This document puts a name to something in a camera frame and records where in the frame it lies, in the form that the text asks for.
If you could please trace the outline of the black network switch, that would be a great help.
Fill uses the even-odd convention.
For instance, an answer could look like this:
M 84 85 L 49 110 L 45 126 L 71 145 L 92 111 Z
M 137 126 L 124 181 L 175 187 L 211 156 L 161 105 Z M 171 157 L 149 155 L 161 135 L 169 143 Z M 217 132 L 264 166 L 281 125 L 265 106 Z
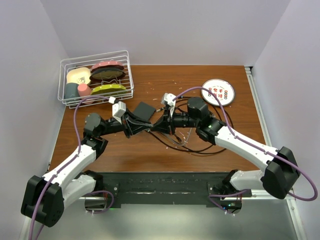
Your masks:
M 142 120 L 149 121 L 155 112 L 156 108 L 141 101 L 134 109 L 133 114 Z

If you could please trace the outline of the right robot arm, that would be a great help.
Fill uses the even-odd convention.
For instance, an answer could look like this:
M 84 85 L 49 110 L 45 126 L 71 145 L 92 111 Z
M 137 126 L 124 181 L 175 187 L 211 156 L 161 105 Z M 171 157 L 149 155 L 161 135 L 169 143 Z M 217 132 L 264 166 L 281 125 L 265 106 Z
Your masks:
M 258 170 L 232 170 L 222 181 L 223 192 L 230 197 L 243 190 L 265 190 L 284 199 L 300 176 L 293 152 L 259 143 L 214 117 L 200 97 L 187 101 L 187 111 L 176 113 L 167 105 L 151 131 L 172 135 L 177 128 L 194 128 L 200 139 L 230 150 L 248 160 Z

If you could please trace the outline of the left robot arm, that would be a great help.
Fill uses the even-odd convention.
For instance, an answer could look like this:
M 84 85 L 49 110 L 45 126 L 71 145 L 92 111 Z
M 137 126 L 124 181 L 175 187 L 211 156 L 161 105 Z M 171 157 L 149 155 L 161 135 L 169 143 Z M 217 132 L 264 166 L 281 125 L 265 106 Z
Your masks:
M 133 112 L 123 111 L 121 116 L 114 111 L 108 120 L 90 113 L 75 151 L 53 170 L 28 180 L 20 210 L 22 215 L 34 223 L 53 227 L 64 210 L 79 198 L 88 194 L 99 196 L 104 190 L 103 177 L 84 168 L 105 151 L 108 141 L 103 136 L 118 132 L 132 136 L 148 129 L 155 111 L 137 107 Z

